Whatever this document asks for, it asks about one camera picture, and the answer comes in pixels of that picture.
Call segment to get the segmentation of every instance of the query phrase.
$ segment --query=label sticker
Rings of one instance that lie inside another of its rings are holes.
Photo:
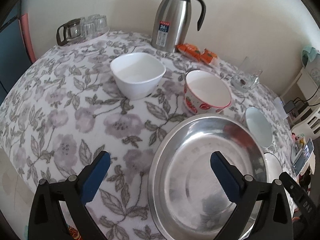
[[[161,47],[165,46],[165,42],[167,41],[169,26],[170,26],[169,22],[160,21],[158,36],[156,41],[157,45]]]

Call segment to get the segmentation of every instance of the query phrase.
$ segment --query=glass coffee pot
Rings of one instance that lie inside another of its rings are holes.
[[[69,41],[78,40],[82,36],[83,20],[81,18],[73,19],[61,25],[57,30],[57,44],[66,45]],[[60,38],[60,29],[63,27],[63,40]]]

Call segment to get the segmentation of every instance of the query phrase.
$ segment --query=upside-down glass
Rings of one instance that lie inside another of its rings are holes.
[[[88,21],[94,21],[94,19],[96,18],[96,17],[99,17],[100,16],[100,14],[92,14],[92,15],[90,15],[89,17],[88,17]]]
[[[96,25],[97,33],[102,35],[107,32],[107,17],[105,15],[101,15],[95,17],[94,23]]]
[[[83,24],[83,36],[84,38],[94,38],[97,36],[96,25],[93,21],[85,21]]]
[[[232,76],[231,84],[243,93],[248,92],[259,84],[261,73],[262,70],[256,68],[249,58],[245,57],[236,74]]]
[[[85,22],[85,17],[80,17],[80,30],[81,30],[81,38],[84,38],[84,33],[83,33],[83,25]]]

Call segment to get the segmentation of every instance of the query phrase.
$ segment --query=snack bag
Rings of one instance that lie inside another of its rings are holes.
[[[185,44],[177,45],[177,49],[182,55],[184,55],[188,58],[191,58],[192,60],[195,60],[197,62],[200,61],[200,54],[201,53],[200,53],[198,47],[196,47],[192,44],[185,43]]]
[[[306,138],[305,138],[304,134],[303,133],[299,134],[297,136],[297,140],[296,140],[296,145],[298,146],[298,150],[301,150],[306,143],[307,142],[306,142]]]
[[[68,225],[69,233],[72,236],[73,239],[75,240],[83,240],[81,237],[79,231],[71,226]]]
[[[218,55],[207,49],[204,49],[204,53],[200,55],[200,60],[210,67],[218,66],[221,61]]]

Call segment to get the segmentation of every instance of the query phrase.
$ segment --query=glass cup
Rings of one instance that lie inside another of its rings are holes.
[[[84,38],[92,39],[97,36],[96,25],[93,21],[85,21],[83,24]]]
[[[80,17],[80,33],[81,33],[81,38],[84,37],[84,33],[83,33],[84,22],[85,22],[85,17]]]
[[[94,19],[96,18],[96,17],[99,17],[100,16],[100,14],[92,14],[92,15],[90,15],[89,17],[88,17],[88,21],[94,21]]]
[[[77,39],[81,36],[80,21],[74,22],[67,27],[67,37],[69,40]]]
[[[261,73],[262,70],[253,66],[249,57],[245,57],[236,74],[232,76],[231,84],[243,93],[248,92],[259,84]]]
[[[107,17],[105,15],[95,17],[94,23],[96,25],[97,33],[99,35],[102,35],[108,31]]]

